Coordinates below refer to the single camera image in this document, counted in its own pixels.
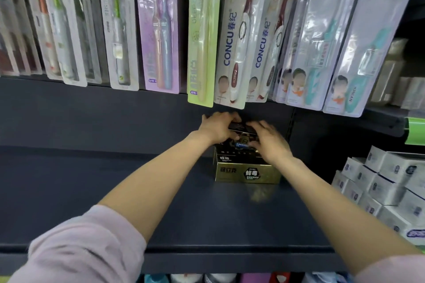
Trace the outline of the dark grey store shelf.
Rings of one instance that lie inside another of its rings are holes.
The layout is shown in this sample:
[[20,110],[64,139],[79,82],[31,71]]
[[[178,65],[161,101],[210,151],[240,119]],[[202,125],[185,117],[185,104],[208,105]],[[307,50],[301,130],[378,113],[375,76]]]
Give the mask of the dark grey store shelf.
[[[29,243],[97,203],[127,175],[198,128],[222,105],[190,104],[186,94],[86,88],[0,78],[0,275],[27,259]],[[347,157],[374,145],[405,146],[408,111],[367,108],[360,118],[248,103],[242,118],[264,119],[295,157],[327,181]],[[188,175],[147,246],[142,273],[343,271],[290,185],[218,183],[213,148]]]

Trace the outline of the green grey toothbrush packet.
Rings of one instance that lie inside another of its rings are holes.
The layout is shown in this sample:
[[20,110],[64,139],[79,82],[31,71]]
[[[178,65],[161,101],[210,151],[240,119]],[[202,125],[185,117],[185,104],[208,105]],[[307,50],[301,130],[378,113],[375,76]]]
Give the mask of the green grey toothbrush packet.
[[139,90],[135,0],[100,0],[110,86]]

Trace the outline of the teal child toothbrush packet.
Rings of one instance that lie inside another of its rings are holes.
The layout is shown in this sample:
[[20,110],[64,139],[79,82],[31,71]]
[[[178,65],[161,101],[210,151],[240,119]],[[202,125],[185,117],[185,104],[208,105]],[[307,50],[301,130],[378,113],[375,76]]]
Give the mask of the teal child toothbrush packet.
[[409,0],[357,0],[322,111],[359,118]]
[[354,0],[297,0],[274,97],[277,103],[321,111]]

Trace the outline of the stack of white boxes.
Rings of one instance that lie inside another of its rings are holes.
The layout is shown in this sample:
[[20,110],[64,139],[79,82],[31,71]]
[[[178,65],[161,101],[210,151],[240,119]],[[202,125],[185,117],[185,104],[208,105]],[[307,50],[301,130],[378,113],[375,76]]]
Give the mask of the stack of white boxes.
[[425,253],[425,153],[371,146],[347,158],[332,186]]

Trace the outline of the white maroon toothbrush packet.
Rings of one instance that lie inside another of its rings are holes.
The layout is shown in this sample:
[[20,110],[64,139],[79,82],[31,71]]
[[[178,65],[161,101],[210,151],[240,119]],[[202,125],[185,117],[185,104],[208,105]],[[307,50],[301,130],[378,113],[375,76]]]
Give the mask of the white maroon toothbrush packet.
[[264,0],[246,101],[266,102],[294,0]]
[[244,109],[265,0],[221,0],[214,102]]

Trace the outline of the row of coloured bottle tops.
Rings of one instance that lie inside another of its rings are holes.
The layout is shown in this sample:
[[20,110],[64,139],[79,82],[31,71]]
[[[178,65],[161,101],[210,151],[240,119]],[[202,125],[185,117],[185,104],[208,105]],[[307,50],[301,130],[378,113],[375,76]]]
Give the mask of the row of coloured bottle tops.
[[354,283],[345,272],[142,274],[136,283]]

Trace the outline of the person's left hand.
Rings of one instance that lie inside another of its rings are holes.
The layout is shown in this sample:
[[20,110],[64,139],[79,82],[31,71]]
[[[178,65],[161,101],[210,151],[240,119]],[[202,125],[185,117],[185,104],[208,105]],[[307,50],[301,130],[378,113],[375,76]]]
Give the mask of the person's left hand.
[[208,116],[203,114],[201,117],[201,125],[199,127],[199,131],[208,137],[211,145],[224,142],[227,139],[239,139],[239,136],[235,132],[230,131],[229,127],[214,125],[212,117],[213,115]]

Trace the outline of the black toothpaste box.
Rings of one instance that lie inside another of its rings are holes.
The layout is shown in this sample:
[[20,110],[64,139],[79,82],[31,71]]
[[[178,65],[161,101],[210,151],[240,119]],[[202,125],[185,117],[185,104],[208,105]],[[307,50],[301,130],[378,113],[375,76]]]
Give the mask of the black toothpaste box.
[[214,147],[221,155],[252,159],[254,157],[261,157],[259,152],[249,145],[249,142],[257,140],[258,138],[256,137],[241,135],[238,140],[227,139],[224,142],[215,144]]
[[258,141],[258,134],[254,128],[244,123],[231,122],[229,130],[235,132],[239,136],[239,142],[248,144],[251,141]]

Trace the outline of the purple toothbrush packet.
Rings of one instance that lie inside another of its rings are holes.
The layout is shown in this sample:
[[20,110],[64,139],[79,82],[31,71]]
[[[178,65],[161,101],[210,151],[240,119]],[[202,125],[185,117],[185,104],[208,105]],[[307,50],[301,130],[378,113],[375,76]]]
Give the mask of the purple toothbrush packet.
[[136,0],[145,89],[178,94],[179,0]]

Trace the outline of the gold toothpaste box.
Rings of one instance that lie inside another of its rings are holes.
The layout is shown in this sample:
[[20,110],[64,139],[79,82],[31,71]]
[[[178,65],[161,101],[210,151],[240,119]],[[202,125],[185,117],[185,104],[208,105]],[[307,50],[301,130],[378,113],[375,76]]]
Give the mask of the gold toothpaste box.
[[257,155],[214,155],[215,181],[248,184],[279,184],[281,173]]

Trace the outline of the green shelf label holder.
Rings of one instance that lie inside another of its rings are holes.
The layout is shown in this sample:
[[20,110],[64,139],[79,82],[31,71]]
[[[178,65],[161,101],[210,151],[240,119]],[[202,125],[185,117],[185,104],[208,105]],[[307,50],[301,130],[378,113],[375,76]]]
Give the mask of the green shelf label holder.
[[407,117],[406,145],[425,146],[425,118]]

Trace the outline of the person's pink left sleeve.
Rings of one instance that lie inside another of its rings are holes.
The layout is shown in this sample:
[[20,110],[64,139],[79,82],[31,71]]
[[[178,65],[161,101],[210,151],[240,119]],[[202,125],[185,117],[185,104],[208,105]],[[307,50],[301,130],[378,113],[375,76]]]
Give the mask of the person's pink left sleeve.
[[146,246],[127,219],[95,205],[34,239],[8,283],[136,283]]

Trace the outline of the person's right forearm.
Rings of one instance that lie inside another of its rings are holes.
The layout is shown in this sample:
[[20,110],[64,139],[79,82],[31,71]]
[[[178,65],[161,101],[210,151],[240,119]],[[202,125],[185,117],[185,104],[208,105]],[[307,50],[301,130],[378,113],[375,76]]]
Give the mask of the person's right forearm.
[[299,159],[284,159],[276,168],[299,194],[353,276],[389,257],[422,254],[413,244],[311,172]]

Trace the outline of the dark red toothbrush packet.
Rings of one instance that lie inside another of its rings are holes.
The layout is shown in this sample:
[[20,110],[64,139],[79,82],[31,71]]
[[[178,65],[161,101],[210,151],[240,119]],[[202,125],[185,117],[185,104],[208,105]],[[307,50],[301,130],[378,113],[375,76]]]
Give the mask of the dark red toothbrush packet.
[[42,75],[27,0],[0,0],[0,76]]

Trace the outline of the black toothbrush packet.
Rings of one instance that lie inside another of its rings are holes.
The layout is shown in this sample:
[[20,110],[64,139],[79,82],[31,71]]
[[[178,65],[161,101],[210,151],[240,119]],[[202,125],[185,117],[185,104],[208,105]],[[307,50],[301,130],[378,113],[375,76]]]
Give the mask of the black toothbrush packet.
[[90,84],[109,82],[100,0],[73,0],[82,66]]

